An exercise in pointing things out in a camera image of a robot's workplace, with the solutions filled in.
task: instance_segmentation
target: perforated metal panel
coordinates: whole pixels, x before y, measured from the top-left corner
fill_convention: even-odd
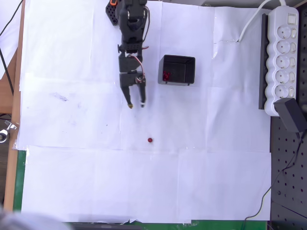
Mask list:
[[[273,117],[271,142],[273,182],[296,153],[299,140],[295,133],[287,132],[279,117]],[[272,202],[307,217],[307,136],[301,144],[295,165],[281,173],[273,186]]]
[[[286,209],[285,207],[272,203],[272,227],[275,230],[307,230],[306,218],[301,215]]]
[[[300,16],[296,98],[307,117],[307,5],[304,4],[298,10]],[[298,143],[296,134],[288,132],[279,117],[272,117],[272,182],[294,156]],[[294,166],[281,173],[272,187],[271,198],[271,220],[274,229],[307,230],[307,135],[303,139]]]

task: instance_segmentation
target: power strip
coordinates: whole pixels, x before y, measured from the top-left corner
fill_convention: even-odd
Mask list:
[[[268,73],[265,89],[265,112],[279,116],[274,102],[281,98],[296,98],[296,69],[298,44],[298,11],[289,6],[279,6],[269,13],[267,52]]]

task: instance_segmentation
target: white paper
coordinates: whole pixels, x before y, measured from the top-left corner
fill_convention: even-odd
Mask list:
[[[74,1],[74,11],[69,3],[31,0],[18,137],[19,149],[31,146],[23,211],[161,223],[255,214],[271,179],[270,117],[258,110],[260,16],[241,43],[226,42],[243,25],[231,17],[254,10],[224,8],[217,20],[216,8],[149,1],[147,102],[140,108],[133,86],[131,110],[119,87],[120,31],[104,12],[107,0]],[[58,15],[54,23],[46,6]],[[41,32],[45,24],[53,34]],[[227,26],[227,33],[216,30]],[[195,83],[158,84],[164,54],[195,57]],[[256,219],[268,220],[269,196]]]
[[[271,186],[269,152],[207,152],[179,157],[178,217],[243,220]],[[271,192],[253,220],[270,220]]]
[[[215,9],[213,80],[208,93],[208,151],[270,151],[270,116],[258,109],[260,12],[236,41],[254,9]]]
[[[208,151],[269,152],[270,117],[258,109],[258,89],[211,88],[208,94]]]
[[[95,10],[100,10],[102,3],[97,1]],[[202,90],[202,87],[205,87],[206,80],[210,78],[213,37],[205,35],[213,34],[213,9],[197,6],[184,9],[182,8],[184,5],[170,3],[165,3],[162,7],[161,2],[149,2],[148,6],[151,9],[151,25],[145,45],[148,45],[149,49],[143,51],[147,78],[145,108],[140,107],[137,86],[130,88],[131,100],[135,105],[133,110],[128,108],[123,98],[118,82],[118,53],[115,51],[116,42],[120,41],[120,31],[118,27],[110,26],[109,18],[99,11],[94,17],[91,74],[88,74],[87,81],[79,81],[79,78],[60,80],[57,77],[52,78],[54,71],[46,70],[44,76],[36,69],[27,69],[24,77],[26,83],[23,91],[26,93],[23,93],[18,149],[25,149],[28,145],[165,153],[176,153],[177,150],[185,149],[205,149],[207,90]],[[183,11],[187,17],[193,15],[198,17],[198,23],[194,23],[192,27],[187,26],[178,11]],[[199,32],[196,28],[202,26],[204,20],[208,22],[208,26]],[[160,31],[161,24],[167,24],[163,32]],[[173,34],[176,31],[174,28],[187,31],[190,37],[204,36],[205,45],[202,45],[204,42],[202,40],[196,43],[197,47],[191,49],[187,42],[188,37],[174,39]],[[52,38],[50,40],[51,46],[57,44],[56,40]],[[165,86],[157,83],[160,58],[164,53],[179,54],[178,46],[183,46],[182,55],[197,59],[198,80],[192,87]],[[35,54],[36,50],[37,48],[33,47],[28,49],[27,53]],[[58,56],[59,54],[50,53],[48,59],[51,57],[57,59]],[[37,65],[39,63],[40,66],[44,66],[45,62],[44,58],[32,60],[32,63]],[[74,68],[68,70],[69,76],[75,74]],[[55,93],[67,100],[56,99]],[[79,104],[84,104],[82,109],[78,107]],[[27,135],[29,129],[32,131],[31,135]],[[80,141],[81,133],[85,135],[82,141]],[[154,142],[149,143],[148,138],[154,139]]]
[[[241,32],[257,9],[242,9],[234,7],[215,7],[214,14],[214,43],[220,41],[237,42]],[[268,14],[270,10],[261,9],[255,18],[251,21],[244,33],[243,40],[255,38],[256,43],[260,44],[261,37],[261,17],[264,13]]]
[[[25,78],[18,149],[28,145],[120,149],[122,95],[109,83]]]
[[[0,33],[2,32],[5,25],[12,18],[19,3],[20,0],[0,0]],[[6,66],[8,66],[11,62],[11,59],[18,47],[21,8],[22,7],[20,6],[13,20],[10,22],[3,34],[0,36],[0,48]],[[2,78],[4,72],[4,66],[1,62],[0,79]]]
[[[89,77],[95,0],[32,0],[25,73],[48,80],[82,81]]]
[[[240,220],[258,211],[271,155],[180,155],[30,146],[22,212],[61,221],[184,223]],[[270,193],[257,220],[270,218]]]
[[[178,156],[43,147],[27,154],[22,212],[68,222],[182,223]]]

